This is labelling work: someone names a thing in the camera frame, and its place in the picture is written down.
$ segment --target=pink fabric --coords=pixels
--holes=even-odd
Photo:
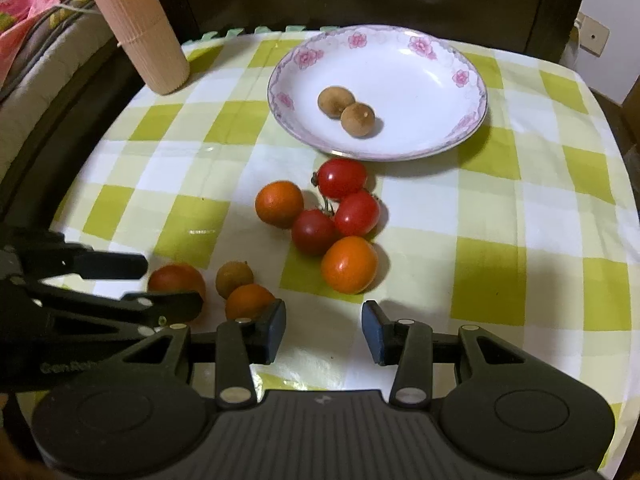
[[[15,24],[0,34],[0,88],[31,26],[60,0],[0,0],[0,12]]]

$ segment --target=tablecloth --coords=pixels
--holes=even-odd
[[[365,294],[330,290],[319,261],[287,231],[261,223],[258,190],[291,180],[316,200],[310,176],[327,157],[290,137],[266,102],[273,67],[316,32],[267,32],[184,46],[191,78],[168,96],[143,88],[95,148],[53,228],[100,250],[146,254],[202,270],[209,299],[196,330],[223,319],[218,267],[247,261],[287,305],[276,362],[262,388],[380,388],[394,367],[373,364],[359,328],[363,300],[391,318],[456,333],[480,324],[600,392],[617,427],[612,476],[640,412],[640,228],[622,158],[600,107],[571,70],[452,42],[488,88],[489,113],[443,154],[367,164],[384,205],[373,237],[380,272]],[[116,296],[144,282],[63,285]],[[195,386],[212,392],[212,368]],[[434,394],[454,385],[438,365]]]

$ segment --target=white wall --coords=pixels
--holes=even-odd
[[[582,0],[580,10],[610,30],[602,56],[580,49],[575,70],[621,104],[640,74],[640,0]]]

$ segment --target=longan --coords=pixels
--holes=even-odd
[[[354,102],[353,94],[341,86],[329,86],[318,96],[318,108],[332,119],[340,118],[343,110]]]
[[[216,290],[225,300],[239,286],[253,282],[254,274],[247,262],[227,262],[216,274]]]
[[[364,137],[371,133],[376,123],[372,108],[364,103],[347,106],[340,115],[340,124],[344,131],[353,137]]]

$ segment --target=white plate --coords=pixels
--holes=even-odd
[[[318,109],[327,86],[349,89],[376,113],[374,132],[351,137]],[[360,160],[410,160],[469,138],[486,113],[478,70],[446,41],[402,27],[359,25],[292,49],[268,87],[271,112],[293,137]]]

